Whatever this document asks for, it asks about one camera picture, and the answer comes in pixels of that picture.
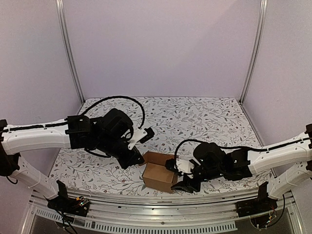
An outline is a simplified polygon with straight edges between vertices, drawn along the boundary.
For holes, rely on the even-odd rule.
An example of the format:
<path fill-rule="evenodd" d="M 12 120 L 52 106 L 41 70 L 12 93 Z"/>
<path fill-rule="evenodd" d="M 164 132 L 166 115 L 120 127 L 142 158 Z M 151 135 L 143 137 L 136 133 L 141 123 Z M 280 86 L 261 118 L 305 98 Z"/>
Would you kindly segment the brown cardboard box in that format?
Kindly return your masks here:
<path fill-rule="evenodd" d="M 148 151 L 143 155 L 146 165 L 142 178 L 146 187 L 166 193 L 173 193 L 171 187 L 177 183 L 177 174 L 166 169 L 167 160 L 174 155 Z"/>

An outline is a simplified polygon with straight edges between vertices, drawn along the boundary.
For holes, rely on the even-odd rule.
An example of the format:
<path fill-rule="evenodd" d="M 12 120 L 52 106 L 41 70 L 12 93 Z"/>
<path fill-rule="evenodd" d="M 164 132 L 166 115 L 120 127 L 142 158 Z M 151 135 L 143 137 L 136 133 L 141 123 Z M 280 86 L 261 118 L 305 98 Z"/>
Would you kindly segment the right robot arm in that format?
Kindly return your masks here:
<path fill-rule="evenodd" d="M 216 143 L 197 141 L 193 159 L 174 158 L 165 163 L 167 170 L 183 176 L 183 180 L 171 188 L 188 193 L 198 192 L 204 181 L 223 177 L 238 181 L 252 177 L 271 168 L 291 164 L 278 177 L 258 188 L 258 198 L 252 202 L 255 212 L 261 213 L 285 192 L 312 176 L 312 126 L 305 132 L 283 142 L 252 148 L 247 146 L 225 147 Z"/>

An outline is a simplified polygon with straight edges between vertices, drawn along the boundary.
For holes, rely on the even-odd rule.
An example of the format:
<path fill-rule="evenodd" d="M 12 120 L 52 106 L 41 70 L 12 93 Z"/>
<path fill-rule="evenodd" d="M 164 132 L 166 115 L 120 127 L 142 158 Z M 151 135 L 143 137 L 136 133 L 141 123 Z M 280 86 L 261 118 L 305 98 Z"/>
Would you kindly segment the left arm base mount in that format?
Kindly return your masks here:
<path fill-rule="evenodd" d="M 86 217 L 89 212 L 90 199 L 79 196 L 76 198 L 58 196 L 54 199 L 47 200 L 48 208 L 60 213 L 67 213 L 77 216 Z"/>

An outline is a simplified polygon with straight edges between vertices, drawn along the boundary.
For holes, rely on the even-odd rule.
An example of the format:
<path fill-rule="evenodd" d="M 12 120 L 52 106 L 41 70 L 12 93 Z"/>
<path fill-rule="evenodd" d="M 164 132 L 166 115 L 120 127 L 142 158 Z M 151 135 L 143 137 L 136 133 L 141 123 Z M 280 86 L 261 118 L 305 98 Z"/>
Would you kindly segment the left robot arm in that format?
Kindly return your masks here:
<path fill-rule="evenodd" d="M 114 157 L 123 169 L 141 164 L 144 159 L 135 145 L 154 135 L 151 129 L 134 128 L 131 119 L 121 110 L 110 110 L 103 117 L 68 116 L 50 123 L 15 126 L 0 121 L 0 175 L 15 178 L 42 194 L 61 211 L 69 211 L 73 204 L 66 186 L 48 178 L 31 166 L 22 152 L 48 149 L 95 150 L 106 157 Z"/>

